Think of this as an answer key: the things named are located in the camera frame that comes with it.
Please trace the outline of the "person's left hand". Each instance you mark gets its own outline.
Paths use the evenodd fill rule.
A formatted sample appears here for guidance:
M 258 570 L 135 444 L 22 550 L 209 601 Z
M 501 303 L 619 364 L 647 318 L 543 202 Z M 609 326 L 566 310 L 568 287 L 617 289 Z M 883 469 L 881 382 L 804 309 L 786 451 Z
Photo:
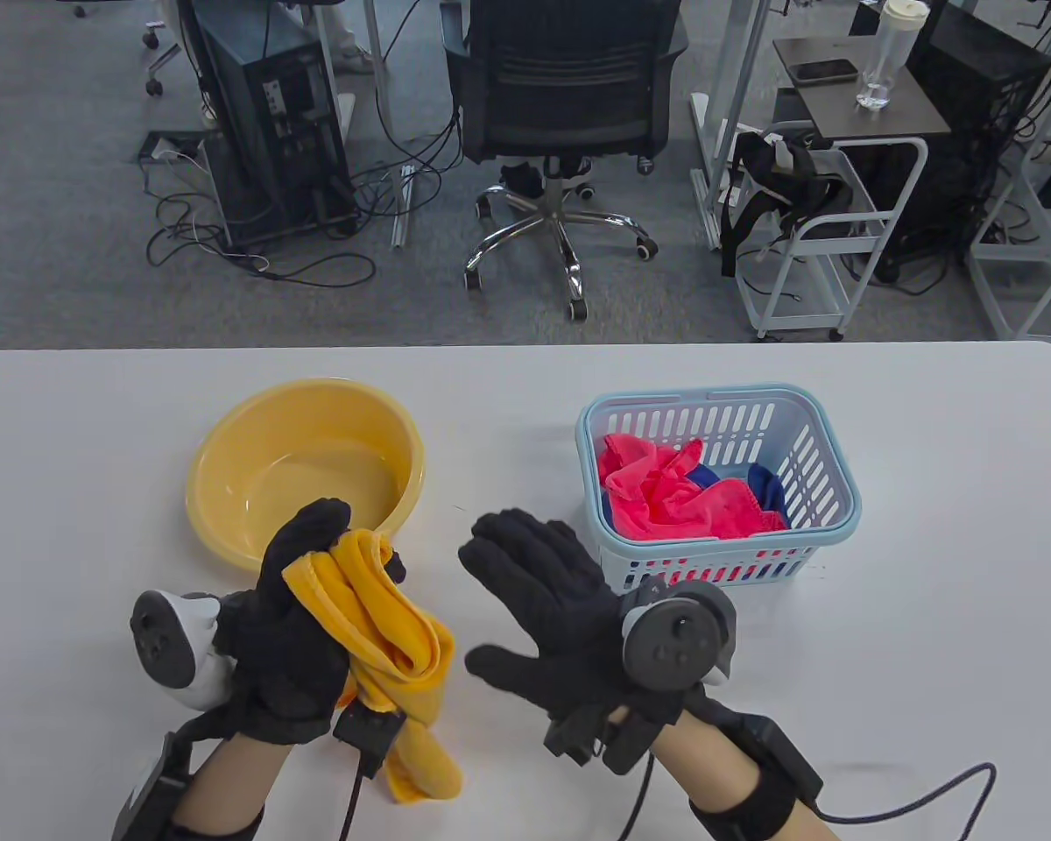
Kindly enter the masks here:
M 349 531 L 352 509 L 325 498 L 301 508 L 263 554 L 257 583 L 221 603 L 217 653 L 235 662 L 222 734 L 298 746 L 330 732 L 349 653 L 286 584 L 290 565 L 328 554 Z

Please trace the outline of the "person's right hand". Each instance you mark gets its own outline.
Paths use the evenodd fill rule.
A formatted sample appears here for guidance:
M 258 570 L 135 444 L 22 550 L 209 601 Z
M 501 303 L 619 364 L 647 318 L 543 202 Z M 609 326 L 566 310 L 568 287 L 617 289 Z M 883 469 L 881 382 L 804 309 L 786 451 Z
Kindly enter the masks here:
M 459 548 L 463 569 L 500 600 L 537 647 L 534 656 L 482 644 L 466 653 L 469 675 L 547 712 L 554 724 L 574 718 L 573 755 L 588 761 L 586 740 L 627 774 L 683 710 L 682 690 L 637 685 L 622 662 L 620 597 L 588 549 L 560 520 L 526 510 L 489 512 Z

